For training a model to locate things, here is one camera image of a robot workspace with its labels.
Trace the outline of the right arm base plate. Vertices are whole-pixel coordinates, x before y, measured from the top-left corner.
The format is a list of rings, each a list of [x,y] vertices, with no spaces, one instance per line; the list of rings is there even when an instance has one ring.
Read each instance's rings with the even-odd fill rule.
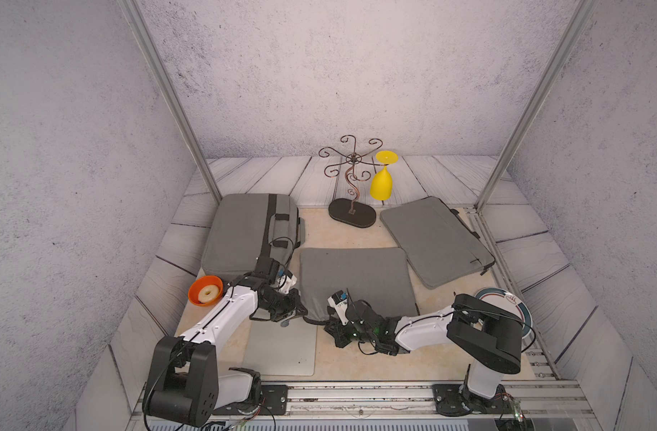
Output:
[[[465,384],[435,384],[432,386],[437,414],[459,418],[468,415],[513,415],[511,396],[502,384],[497,386],[491,399],[472,393]]]

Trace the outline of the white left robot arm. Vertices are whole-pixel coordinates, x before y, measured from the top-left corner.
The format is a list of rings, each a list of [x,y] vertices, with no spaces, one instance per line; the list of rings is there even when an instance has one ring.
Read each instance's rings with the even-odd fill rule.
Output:
[[[232,367],[219,374],[218,352],[237,328],[265,310],[274,323],[308,314],[297,288],[275,288],[252,275],[228,285],[213,309],[179,337],[162,338],[146,381],[145,415],[203,427],[218,409],[261,408],[260,373]]]

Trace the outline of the grey laptop bag with strap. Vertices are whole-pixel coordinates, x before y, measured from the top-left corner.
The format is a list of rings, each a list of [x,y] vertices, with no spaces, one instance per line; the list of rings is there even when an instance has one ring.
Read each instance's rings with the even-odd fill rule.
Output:
[[[287,265],[304,241],[304,221],[285,194],[229,194],[218,206],[201,269],[228,282],[252,271],[258,257]]]

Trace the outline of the aluminium front rail frame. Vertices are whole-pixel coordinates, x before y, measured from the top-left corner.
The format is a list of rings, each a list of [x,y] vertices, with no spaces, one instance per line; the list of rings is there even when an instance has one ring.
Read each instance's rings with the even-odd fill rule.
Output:
[[[432,386],[450,382],[272,382],[289,388],[284,416],[217,415],[209,430],[598,430],[576,381],[560,378],[541,348],[526,352],[530,380],[504,381],[513,415],[459,418],[435,411]]]

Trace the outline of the left aluminium corner post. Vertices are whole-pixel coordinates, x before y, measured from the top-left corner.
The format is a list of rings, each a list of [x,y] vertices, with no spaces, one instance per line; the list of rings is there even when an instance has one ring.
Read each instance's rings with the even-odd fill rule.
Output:
[[[177,95],[172,79],[163,63],[158,48],[156,47],[154,38],[148,29],[145,18],[138,5],[138,1],[120,0],[118,3],[126,16],[127,23],[129,24],[131,31],[136,38],[136,42],[145,57],[147,66],[149,66],[156,80],[156,84],[163,95],[164,101],[176,122],[183,141],[186,147],[188,147],[188,151],[190,151],[194,163],[199,170],[199,174],[204,181],[206,189],[215,203],[219,204],[222,200],[222,194],[211,172],[211,168],[206,161],[202,148],[199,145],[196,133],[190,124],[186,111]]]

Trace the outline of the aluminium corner post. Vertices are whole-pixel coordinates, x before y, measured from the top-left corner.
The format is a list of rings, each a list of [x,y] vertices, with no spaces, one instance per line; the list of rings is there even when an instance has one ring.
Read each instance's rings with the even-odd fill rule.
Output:
[[[163,63],[158,48],[156,47],[154,38],[148,29],[145,18],[138,5],[138,1],[120,0],[118,3],[126,16],[127,23],[129,24],[131,31],[136,38],[136,42],[145,57],[147,66],[149,66],[156,80],[156,84],[163,95],[164,101],[176,122],[183,141],[186,147],[188,147],[188,151],[190,151],[194,163],[199,170],[199,174],[204,181],[206,189],[215,203],[219,204],[222,200],[222,194],[211,172],[211,168],[206,161],[202,148],[199,145],[196,133],[190,124],[186,111],[177,95],[172,79]]]
[[[540,79],[538,80],[538,84],[535,86],[531,97],[504,145],[500,156],[498,156],[497,162],[495,163],[485,187],[477,198],[477,202],[474,205],[477,213],[481,213],[492,198],[505,170],[510,165],[521,146],[522,141],[529,132],[532,122],[539,114],[542,105],[549,96],[554,82],[556,82],[562,68],[569,60],[574,46],[579,41],[581,34],[592,18],[598,3],[599,2],[595,0],[581,0],[577,3],[576,10],[574,10],[572,17],[567,24],[567,28],[565,28],[563,35],[549,58],[549,62],[547,62],[547,66],[544,68]]]

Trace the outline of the grey laptop sleeve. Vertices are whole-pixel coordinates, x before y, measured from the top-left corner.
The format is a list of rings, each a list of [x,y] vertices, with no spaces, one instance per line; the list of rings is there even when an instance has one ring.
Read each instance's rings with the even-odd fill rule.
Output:
[[[479,235],[441,199],[428,197],[386,209],[380,219],[429,289],[471,274],[483,275],[495,265]]]
[[[303,319],[324,325],[330,319],[328,298],[348,292],[383,317],[418,314],[414,289],[400,248],[306,249],[300,253],[299,291],[308,314]]]

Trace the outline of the orange bowl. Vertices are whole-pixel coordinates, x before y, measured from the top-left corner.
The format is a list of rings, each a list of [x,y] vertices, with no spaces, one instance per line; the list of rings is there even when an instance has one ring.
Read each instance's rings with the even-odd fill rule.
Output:
[[[188,290],[188,301],[192,305],[206,307],[214,305],[221,299],[224,282],[217,276],[198,278]]]

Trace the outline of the right aluminium corner post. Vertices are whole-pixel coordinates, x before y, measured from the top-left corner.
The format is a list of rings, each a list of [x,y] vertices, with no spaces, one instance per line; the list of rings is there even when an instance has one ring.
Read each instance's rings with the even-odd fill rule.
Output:
[[[521,146],[522,141],[529,132],[532,122],[539,114],[542,105],[549,96],[554,82],[556,82],[562,68],[569,60],[574,46],[579,41],[581,34],[592,18],[598,3],[599,2],[595,0],[581,0],[577,3],[576,10],[574,10],[572,17],[567,24],[567,28],[565,28],[563,35],[549,58],[549,62],[547,62],[547,66],[544,68],[540,79],[538,80],[538,84],[535,86],[531,97],[504,145],[500,156],[498,156],[497,162],[495,163],[485,187],[477,198],[477,202],[474,205],[477,213],[481,213],[492,198],[505,170],[510,165]]]

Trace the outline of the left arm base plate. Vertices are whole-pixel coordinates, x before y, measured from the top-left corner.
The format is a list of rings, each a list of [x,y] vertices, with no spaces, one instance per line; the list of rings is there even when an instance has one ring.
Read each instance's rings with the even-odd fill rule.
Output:
[[[218,409],[215,414],[229,416],[284,416],[287,412],[289,388],[285,384],[262,384],[258,395]]]

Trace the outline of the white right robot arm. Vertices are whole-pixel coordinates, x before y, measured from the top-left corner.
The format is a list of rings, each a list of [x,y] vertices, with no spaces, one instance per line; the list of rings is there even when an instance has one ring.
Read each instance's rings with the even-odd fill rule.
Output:
[[[355,341],[395,357],[428,346],[457,345],[474,358],[463,391],[481,400],[500,397],[503,377],[521,371],[526,323],[474,296],[457,295],[452,305],[431,314],[385,318],[366,301],[339,290],[328,299],[328,313],[324,330],[338,348]]]

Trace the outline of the yellow plastic goblet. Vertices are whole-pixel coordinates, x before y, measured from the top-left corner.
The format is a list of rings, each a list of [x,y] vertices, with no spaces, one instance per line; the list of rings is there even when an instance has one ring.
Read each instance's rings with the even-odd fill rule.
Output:
[[[393,189],[393,179],[388,171],[388,167],[397,163],[399,156],[392,151],[385,150],[380,151],[376,155],[376,160],[382,167],[382,170],[377,172],[372,179],[370,195],[373,199],[386,201],[391,198]]]

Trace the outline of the silver apple laptop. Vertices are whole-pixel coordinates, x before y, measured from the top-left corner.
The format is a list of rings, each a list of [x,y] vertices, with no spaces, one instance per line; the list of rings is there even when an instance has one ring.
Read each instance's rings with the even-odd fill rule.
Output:
[[[287,326],[254,321],[242,365],[264,376],[311,376],[316,345],[317,327],[303,319],[293,319]]]

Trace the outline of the patterned plate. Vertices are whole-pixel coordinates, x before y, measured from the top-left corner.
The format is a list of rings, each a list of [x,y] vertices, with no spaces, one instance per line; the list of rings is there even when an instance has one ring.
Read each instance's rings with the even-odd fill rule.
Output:
[[[498,287],[485,287],[477,291],[475,298],[511,312],[525,323],[533,326],[531,312],[519,296]]]

